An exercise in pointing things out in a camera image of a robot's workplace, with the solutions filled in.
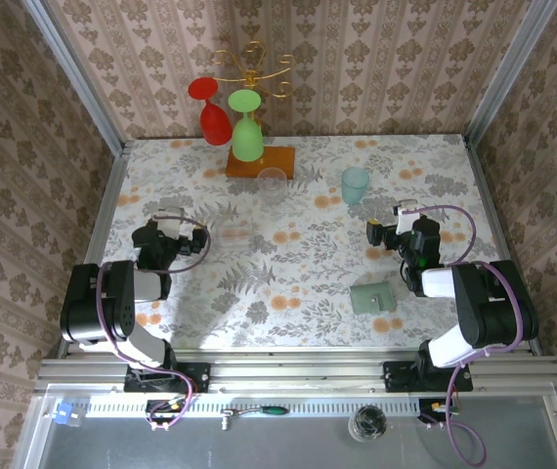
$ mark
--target purple cable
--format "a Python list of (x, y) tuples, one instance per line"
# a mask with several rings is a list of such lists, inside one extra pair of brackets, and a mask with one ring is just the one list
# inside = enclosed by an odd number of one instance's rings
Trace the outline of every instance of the purple cable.
[[(522, 337), (524, 335), (524, 323), (522, 320), (522, 312), (520, 311), (520, 304), (518, 303), (517, 298), (515, 297), (513, 288), (511, 288), (511, 285), (506, 280), (504, 275), (501, 274), (500, 271), (496, 269), (494, 266), (491, 266), (486, 262), (477, 261), (475, 264), (480, 264), (485, 269), (490, 271), (499, 280), (500, 284), (504, 287), (504, 290), (506, 291), (506, 295), (508, 296), (509, 301), (511, 302), (511, 306), (513, 307), (513, 314), (515, 315), (515, 325), (517, 327), (517, 332), (515, 334), (515, 339), (513, 339), (513, 342), (511, 342), (509, 345), (504, 347), (487, 347), (485, 349), (479, 350), (474, 354), (470, 355), (463, 362), (459, 363), (456, 366), (456, 368), (452, 372), (452, 377), (450, 378), (450, 382), (448, 383), (448, 390), (446, 392), (446, 429), (448, 430), (448, 437), (450, 438), (450, 442), (452, 443), (452, 448), (454, 449), (454, 452), (456, 452), (456, 455), (468, 466), (483, 467), (483, 465), (487, 461), (487, 447), (485, 446), (485, 442), (483, 441), (481, 436), (478, 434), (476, 430), (474, 430), (469, 425), (465, 423), (452, 422), (450, 420), (449, 409), (452, 401), (454, 381), (456, 380), (456, 376), (458, 375), (460, 370), (465, 366), (464, 362), (465, 363), (474, 362), (477, 359), (481, 359), (482, 357), (488, 357), (489, 354), (505, 354), (517, 348), (517, 346), (520, 345), (520, 342), (522, 342)], [(453, 426), (465, 429), (466, 431), (474, 435), (476, 439), (479, 441), (479, 443), (483, 447), (483, 457), (479, 462), (472, 462), (461, 453), (461, 450), (458, 447), (456, 439), (452, 434)]]
[(174, 419), (163, 424), (163, 428), (169, 428), (175, 423), (177, 423), (181, 419), (181, 417), (183, 417), (183, 414), (185, 414), (185, 412), (188, 411), (190, 405), (192, 405), (192, 397), (193, 397), (192, 382), (185, 374), (179, 371), (174, 371), (172, 369), (165, 369), (165, 368), (154, 367), (154, 366), (148, 366), (147, 364), (144, 364), (138, 360), (133, 359), (132, 357), (129, 357), (128, 355), (125, 355), (120, 351), (120, 349), (118, 349), (118, 345), (115, 342), (115, 339), (111, 334), (111, 331), (107, 327), (107, 322), (105, 321), (105, 313), (103, 311), (103, 277), (105, 275), (105, 272), (108, 271), (110, 267), (111, 267), (111, 262), (105, 262), (99, 269), (99, 273), (96, 277), (96, 313), (99, 318), (99, 324), (101, 325), (101, 329), (105, 333), (105, 337), (107, 338), (107, 341), (109, 342), (109, 344), (111, 344), (111, 347), (114, 350), (113, 354), (125, 362), (138, 364), (139, 366), (141, 366), (144, 369), (147, 369), (148, 371), (152, 371), (154, 373), (171, 374), (172, 376), (176, 376), (182, 379), (183, 382), (185, 382), (185, 384), (188, 386), (188, 393), (186, 394), (185, 404), (183, 405), (183, 408), (181, 409), (179, 414), (176, 417), (174, 417)]
[(463, 215), (467, 217), (467, 219), (470, 221), (470, 225), (472, 226), (472, 238), (470, 239), (470, 243), (468, 244), (467, 249), (465, 249), (465, 252), (461, 254), (461, 257), (459, 257), (456, 261), (453, 262), (453, 264), (458, 264), (459, 262), (463, 261), (463, 259), (467, 257), (467, 255), (472, 250), (472, 247), (474, 247), (474, 242), (476, 241), (476, 223), (474, 223), (474, 219), (469, 214), (469, 212), (467, 212), (467, 210), (461, 207), (457, 207), (456, 205), (432, 205), (430, 207), (422, 207), (422, 208), (417, 208), (415, 210), (408, 210), (403, 213), (407, 213), (407, 214), (421, 213), (421, 212), (427, 212), (429, 210), (437, 210), (438, 208), (449, 208), (450, 210), (456, 210), (457, 212), (461, 212)]
[(207, 227), (205, 225), (201, 224), (200, 222), (197, 222), (196, 220), (192, 220), (191, 218), (177, 217), (174, 215), (166, 216), (166, 217), (152, 217), (152, 219), (157, 221), (158, 220), (180, 220), (182, 222), (191, 223), (192, 225), (201, 227), (204, 230), (204, 232), (207, 234), (207, 245), (205, 247), (204, 252), (200, 255), (200, 258), (190, 266), (184, 267), (183, 269), (176, 269), (174, 271), (152, 271), (149, 269), (139, 269), (140, 272), (152, 272), (153, 274), (181, 274), (183, 272), (187, 272), (193, 269), (194, 267), (198, 266), (200, 263), (202, 263), (202, 261), (205, 260), (207, 254), (209, 254), (209, 249), (211, 248), (211, 234), (209, 233), (209, 230), (207, 230)]

